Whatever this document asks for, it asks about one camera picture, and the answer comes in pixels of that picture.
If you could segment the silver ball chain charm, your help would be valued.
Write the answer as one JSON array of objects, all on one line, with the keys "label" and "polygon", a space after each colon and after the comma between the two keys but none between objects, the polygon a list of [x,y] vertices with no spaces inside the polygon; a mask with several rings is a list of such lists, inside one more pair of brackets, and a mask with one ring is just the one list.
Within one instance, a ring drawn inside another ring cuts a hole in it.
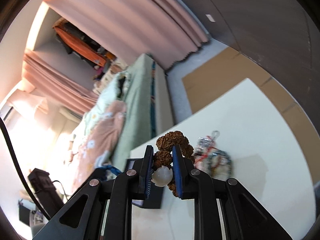
[{"label": "silver ball chain charm", "polygon": [[208,154],[212,149],[216,149],[216,140],[219,136],[220,132],[218,130],[213,130],[211,135],[200,137],[197,141],[195,152],[203,155]]}]

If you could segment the pink floral blanket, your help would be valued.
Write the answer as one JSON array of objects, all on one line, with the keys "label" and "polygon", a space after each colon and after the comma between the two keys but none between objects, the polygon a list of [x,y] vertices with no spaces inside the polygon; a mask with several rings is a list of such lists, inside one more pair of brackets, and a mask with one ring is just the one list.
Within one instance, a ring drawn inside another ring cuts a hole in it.
[{"label": "pink floral blanket", "polygon": [[77,181],[87,179],[97,168],[114,170],[115,174],[119,172],[110,164],[109,158],[122,132],[126,112],[125,102],[112,102],[87,138],[80,145],[73,146],[72,159],[79,163]]}]

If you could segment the green bed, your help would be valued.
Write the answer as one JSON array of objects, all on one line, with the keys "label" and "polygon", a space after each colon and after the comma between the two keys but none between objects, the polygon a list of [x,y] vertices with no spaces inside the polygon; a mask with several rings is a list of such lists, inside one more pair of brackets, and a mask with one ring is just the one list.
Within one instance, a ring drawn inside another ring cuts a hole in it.
[{"label": "green bed", "polygon": [[[127,70],[131,74],[129,90],[123,100],[127,106],[126,119],[118,139],[118,142],[109,158],[110,164],[124,171],[126,160],[130,152],[139,145],[149,141],[160,134],[156,124],[156,61],[148,54],[142,54]],[[78,146],[89,135],[85,133],[85,122],[80,124],[72,132],[71,142]],[[71,168],[71,193],[74,193],[85,180],[77,181],[79,163],[70,158]]]}]

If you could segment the flat brown cardboard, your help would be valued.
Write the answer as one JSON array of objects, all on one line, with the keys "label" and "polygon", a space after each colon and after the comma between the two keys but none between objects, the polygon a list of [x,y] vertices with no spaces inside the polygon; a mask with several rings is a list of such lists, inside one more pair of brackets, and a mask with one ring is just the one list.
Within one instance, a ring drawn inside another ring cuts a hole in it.
[{"label": "flat brown cardboard", "polygon": [[319,179],[319,135],[298,102],[268,72],[233,48],[226,48],[183,79],[193,113],[244,79],[273,103],[293,131],[315,180]]}]

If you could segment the light green pillow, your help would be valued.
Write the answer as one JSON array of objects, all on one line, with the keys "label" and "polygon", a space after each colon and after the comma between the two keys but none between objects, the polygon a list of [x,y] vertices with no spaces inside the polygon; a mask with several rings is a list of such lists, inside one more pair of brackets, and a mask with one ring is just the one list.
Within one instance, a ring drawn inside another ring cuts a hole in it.
[{"label": "light green pillow", "polygon": [[94,107],[87,112],[83,120],[85,133],[88,134],[99,120],[105,115],[105,111],[116,100],[123,100],[129,90],[131,74],[128,71],[119,72],[113,80],[103,89]]}]

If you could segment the pink window curtain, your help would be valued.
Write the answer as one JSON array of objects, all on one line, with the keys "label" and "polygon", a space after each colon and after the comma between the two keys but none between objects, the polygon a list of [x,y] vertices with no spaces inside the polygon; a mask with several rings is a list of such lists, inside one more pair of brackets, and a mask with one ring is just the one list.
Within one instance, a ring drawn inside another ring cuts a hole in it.
[{"label": "pink window curtain", "polygon": [[23,55],[22,77],[36,89],[79,115],[92,109],[98,99],[97,94],[69,79],[29,49]]}]

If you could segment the orange hanging clothes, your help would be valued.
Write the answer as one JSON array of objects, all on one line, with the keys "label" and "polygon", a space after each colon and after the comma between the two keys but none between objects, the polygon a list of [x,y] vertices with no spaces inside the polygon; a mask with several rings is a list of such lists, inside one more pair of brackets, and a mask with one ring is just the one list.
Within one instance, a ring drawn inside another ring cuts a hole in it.
[{"label": "orange hanging clothes", "polygon": [[106,63],[114,61],[117,58],[116,55],[106,50],[98,42],[63,17],[53,24],[53,29],[58,37],[61,38],[63,44],[84,59],[100,67],[104,67]]}]

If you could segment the dark wooden wardrobe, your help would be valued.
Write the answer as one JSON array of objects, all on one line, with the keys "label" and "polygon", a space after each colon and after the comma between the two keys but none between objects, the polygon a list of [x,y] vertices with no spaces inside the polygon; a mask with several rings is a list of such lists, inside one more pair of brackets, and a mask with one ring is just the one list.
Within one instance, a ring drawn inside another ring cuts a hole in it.
[{"label": "dark wooden wardrobe", "polygon": [[319,115],[319,30],[296,0],[182,1],[213,38],[261,65],[312,118]]}]

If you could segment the white wall switch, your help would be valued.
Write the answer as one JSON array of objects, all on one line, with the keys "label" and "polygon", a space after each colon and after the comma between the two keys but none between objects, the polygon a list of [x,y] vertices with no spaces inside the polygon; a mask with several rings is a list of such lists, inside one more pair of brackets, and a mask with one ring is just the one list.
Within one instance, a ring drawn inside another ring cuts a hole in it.
[{"label": "white wall switch", "polygon": [[206,14],[206,17],[208,18],[208,20],[209,20],[210,22],[215,23],[215,20],[214,20],[214,18],[213,18],[213,16],[212,16],[212,15],[210,15],[210,14]]}]

